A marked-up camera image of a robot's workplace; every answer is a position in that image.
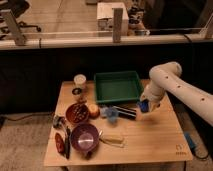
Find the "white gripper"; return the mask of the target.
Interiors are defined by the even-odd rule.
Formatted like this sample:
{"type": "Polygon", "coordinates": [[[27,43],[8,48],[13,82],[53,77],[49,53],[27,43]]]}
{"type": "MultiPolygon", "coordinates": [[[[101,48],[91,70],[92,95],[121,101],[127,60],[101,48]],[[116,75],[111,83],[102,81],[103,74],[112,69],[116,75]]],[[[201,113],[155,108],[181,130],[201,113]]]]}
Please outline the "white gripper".
{"type": "Polygon", "coordinates": [[[140,101],[147,100],[149,102],[148,112],[152,112],[160,106],[160,101],[162,100],[162,98],[162,95],[155,95],[149,89],[145,89],[140,96],[140,101]]]}

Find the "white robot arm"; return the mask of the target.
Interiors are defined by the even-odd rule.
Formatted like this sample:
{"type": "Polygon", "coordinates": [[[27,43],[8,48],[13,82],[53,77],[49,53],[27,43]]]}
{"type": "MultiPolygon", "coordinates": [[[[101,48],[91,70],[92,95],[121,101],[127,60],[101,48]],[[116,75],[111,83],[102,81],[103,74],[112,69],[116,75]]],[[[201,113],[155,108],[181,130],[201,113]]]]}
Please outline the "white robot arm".
{"type": "Polygon", "coordinates": [[[168,62],[152,67],[149,71],[150,82],[140,96],[148,101],[148,111],[153,111],[169,92],[198,114],[213,127],[213,95],[185,81],[180,76],[182,67],[177,62],[168,62]]]}

